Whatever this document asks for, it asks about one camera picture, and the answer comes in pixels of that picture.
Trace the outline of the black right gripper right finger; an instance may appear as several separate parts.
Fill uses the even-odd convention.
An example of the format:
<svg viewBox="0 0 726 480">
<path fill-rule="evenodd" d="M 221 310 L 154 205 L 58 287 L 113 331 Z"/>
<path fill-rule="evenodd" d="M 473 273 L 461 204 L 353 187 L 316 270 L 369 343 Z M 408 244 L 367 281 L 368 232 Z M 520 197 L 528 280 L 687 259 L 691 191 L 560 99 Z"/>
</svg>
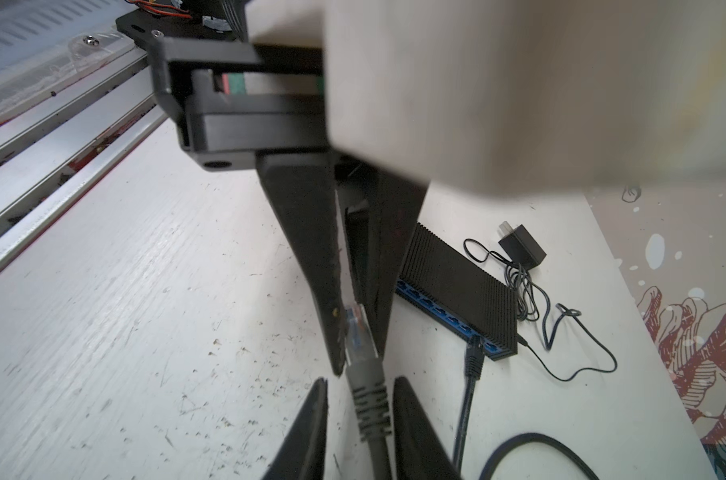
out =
<svg viewBox="0 0 726 480">
<path fill-rule="evenodd" d="M 404 376 L 394 381 L 393 424 L 398 479 L 459 478 L 414 389 Z"/>
</svg>

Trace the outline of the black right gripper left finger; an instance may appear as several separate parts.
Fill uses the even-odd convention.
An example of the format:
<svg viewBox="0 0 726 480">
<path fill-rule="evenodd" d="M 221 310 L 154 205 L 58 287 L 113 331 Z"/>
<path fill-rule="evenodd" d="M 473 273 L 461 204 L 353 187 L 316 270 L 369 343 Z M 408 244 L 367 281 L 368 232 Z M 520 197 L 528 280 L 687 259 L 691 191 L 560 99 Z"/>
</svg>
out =
<svg viewBox="0 0 726 480">
<path fill-rule="evenodd" d="M 323 479 L 327 422 L 328 382 L 318 378 L 263 479 Z"/>
</svg>

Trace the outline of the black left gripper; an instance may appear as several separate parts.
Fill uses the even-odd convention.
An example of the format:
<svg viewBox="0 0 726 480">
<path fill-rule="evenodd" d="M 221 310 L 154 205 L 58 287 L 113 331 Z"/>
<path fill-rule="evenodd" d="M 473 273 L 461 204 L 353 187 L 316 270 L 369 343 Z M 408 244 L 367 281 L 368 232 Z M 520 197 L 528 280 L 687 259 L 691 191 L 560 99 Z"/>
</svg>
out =
<svg viewBox="0 0 726 480">
<path fill-rule="evenodd" d="M 153 94 L 182 150 L 206 171 L 256 169 L 309 285 L 334 375 L 345 365 L 333 156 L 320 93 L 237 93 L 232 74 L 319 80 L 319 48 L 253 45 L 207 32 L 196 13 L 119 17 L 147 54 Z"/>
</svg>

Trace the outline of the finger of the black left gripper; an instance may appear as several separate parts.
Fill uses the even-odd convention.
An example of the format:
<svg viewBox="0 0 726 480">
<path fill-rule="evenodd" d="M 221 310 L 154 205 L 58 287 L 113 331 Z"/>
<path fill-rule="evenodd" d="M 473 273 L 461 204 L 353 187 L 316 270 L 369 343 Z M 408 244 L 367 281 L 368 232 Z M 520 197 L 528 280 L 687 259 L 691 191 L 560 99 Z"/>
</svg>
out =
<svg viewBox="0 0 726 480">
<path fill-rule="evenodd" d="M 367 267 L 364 306 L 374 344 L 384 354 L 396 282 L 428 186 L 376 170 L 367 195 Z"/>
</svg>

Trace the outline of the black network switch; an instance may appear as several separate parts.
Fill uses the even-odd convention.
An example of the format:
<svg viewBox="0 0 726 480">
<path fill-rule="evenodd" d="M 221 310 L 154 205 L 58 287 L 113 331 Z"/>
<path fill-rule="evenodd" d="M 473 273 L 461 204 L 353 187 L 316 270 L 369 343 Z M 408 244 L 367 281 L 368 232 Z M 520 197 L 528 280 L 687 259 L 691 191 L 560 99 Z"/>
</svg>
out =
<svg viewBox="0 0 726 480">
<path fill-rule="evenodd" d="M 493 361 L 518 351 L 512 289 L 422 224 L 414 230 L 395 292 L 459 338 L 480 338 Z"/>
</svg>

